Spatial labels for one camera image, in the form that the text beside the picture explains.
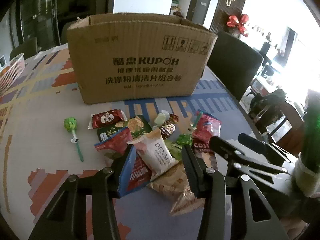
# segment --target tablecloth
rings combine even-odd
[[[41,52],[26,60],[24,72],[0,97],[1,213],[21,240],[28,239],[44,208],[70,174],[85,177],[104,168],[104,157],[93,146],[98,142],[97,133],[87,126],[90,114],[111,109],[122,109],[128,117],[143,114],[148,122],[161,110],[174,113],[180,121],[172,139],[187,131],[197,109],[221,120],[221,137],[236,146],[241,147],[237,142],[239,133],[252,134],[238,103],[208,68],[188,97],[86,105],[76,83],[68,45]],[[83,163],[63,127],[63,120],[69,116],[78,121]],[[226,172],[226,165],[218,157],[222,173]],[[92,240],[89,200],[90,197],[86,207],[87,236]],[[117,199],[114,204],[122,240],[197,237],[203,209],[170,217],[172,202],[149,188]],[[230,226],[230,205],[227,207],[226,221]]]

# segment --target basket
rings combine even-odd
[[[23,53],[10,60],[10,68],[0,77],[0,95],[2,95],[21,75],[25,68]]]

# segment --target metal screw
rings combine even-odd
[[[247,174],[243,174],[243,175],[241,175],[241,179],[244,181],[248,181],[250,179],[250,177]]]
[[[77,175],[70,175],[69,177],[68,177],[68,180],[70,181],[70,182],[74,182],[74,181],[76,181],[78,179],[78,176]]]
[[[211,168],[211,167],[206,168],[205,171],[210,174],[215,172],[214,168]]]
[[[237,169],[241,168],[241,164],[240,163],[234,163],[233,166]]]
[[[105,167],[105,168],[102,170],[102,172],[103,172],[104,174],[109,174],[109,173],[112,172],[112,169],[111,169],[110,167]]]

